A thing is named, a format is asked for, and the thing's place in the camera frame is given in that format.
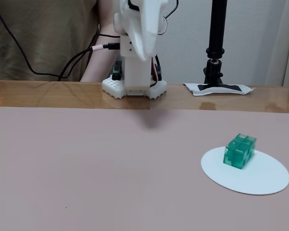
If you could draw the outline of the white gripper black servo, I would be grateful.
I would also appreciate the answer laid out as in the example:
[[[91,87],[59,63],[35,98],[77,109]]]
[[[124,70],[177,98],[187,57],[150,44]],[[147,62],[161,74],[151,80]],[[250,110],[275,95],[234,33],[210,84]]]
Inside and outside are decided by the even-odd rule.
[[[130,38],[134,51],[141,61],[153,55],[159,35],[163,35],[168,26],[162,15],[168,0],[121,0],[119,13],[122,15],[123,28]]]

